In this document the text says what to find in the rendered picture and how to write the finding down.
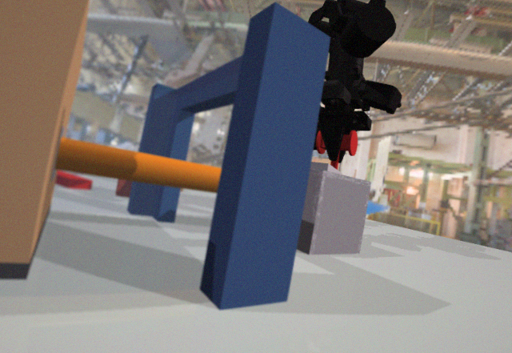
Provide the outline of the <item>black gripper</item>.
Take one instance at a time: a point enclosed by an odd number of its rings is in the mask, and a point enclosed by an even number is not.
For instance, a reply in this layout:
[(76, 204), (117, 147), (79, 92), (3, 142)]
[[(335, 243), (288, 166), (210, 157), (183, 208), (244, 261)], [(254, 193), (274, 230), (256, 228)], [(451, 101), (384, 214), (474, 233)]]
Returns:
[[(346, 150), (340, 150), (344, 134), (355, 131), (370, 131), (371, 120), (363, 109), (363, 101), (352, 101), (356, 94), (351, 93), (355, 77), (363, 74), (358, 64), (336, 62), (328, 67), (322, 90), (321, 103), (325, 106), (318, 113), (318, 126), (322, 134), (326, 153), (330, 161), (341, 163)], [(339, 152), (340, 151), (340, 152)]]

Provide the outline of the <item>red and grey crank handle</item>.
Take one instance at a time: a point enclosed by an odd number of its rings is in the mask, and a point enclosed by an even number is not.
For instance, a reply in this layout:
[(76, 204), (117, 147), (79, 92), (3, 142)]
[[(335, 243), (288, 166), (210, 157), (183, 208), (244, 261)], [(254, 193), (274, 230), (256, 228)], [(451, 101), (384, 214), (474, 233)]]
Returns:
[[(318, 132), (316, 145), (317, 145), (318, 153), (319, 154), (324, 154), (326, 148), (325, 148), (324, 142), (322, 140), (321, 131)], [(343, 135), (342, 144), (341, 144), (340, 150), (348, 150), (349, 154), (351, 156), (355, 156), (355, 153), (356, 153), (356, 150), (357, 150), (357, 145), (358, 145), (357, 132), (355, 130), (352, 130), (350, 132), (350, 134), (344, 134)], [(340, 171), (338, 171), (338, 159), (339, 159), (339, 153), (338, 153), (337, 160), (336, 161), (330, 161), (330, 164), (329, 163), (324, 163), (324, 162), (311, 162), (310, 169), (326, 170), (326, 171), (333, 172), (333, 173), (336, 173), (336, 174), (342, 174)]]

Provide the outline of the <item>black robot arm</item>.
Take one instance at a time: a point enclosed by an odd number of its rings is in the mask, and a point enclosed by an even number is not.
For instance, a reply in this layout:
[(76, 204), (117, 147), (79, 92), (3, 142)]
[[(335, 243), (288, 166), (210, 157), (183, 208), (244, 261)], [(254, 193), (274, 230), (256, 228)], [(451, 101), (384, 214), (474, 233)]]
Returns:
[[(325, 22), (322, 18), (328, 18)], [(350, 62), (364, 67), (363, 59), (370, 57), (394, 35), (396, 22), (386, 8), (386, 0), (325, 0), (309, 18), (309, 24), (331, 37), (328, 67), (336, 62)], [(364, 102), (362, 111), (370, 107), (394, 114), (401, 107), (402, 95), (395, 86), (355, 77), (352, 101)], [(361, 96), (361, 98), (360, 98)]]

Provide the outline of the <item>blue post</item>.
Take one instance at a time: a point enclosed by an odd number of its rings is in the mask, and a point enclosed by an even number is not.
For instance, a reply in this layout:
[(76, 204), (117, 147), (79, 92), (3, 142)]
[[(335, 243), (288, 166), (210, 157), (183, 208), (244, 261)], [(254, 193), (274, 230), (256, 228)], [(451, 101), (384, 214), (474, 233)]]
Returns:
[(262, 304), (287, 302), (331, 37), (308, 23), (282, 185), (262, 290)]

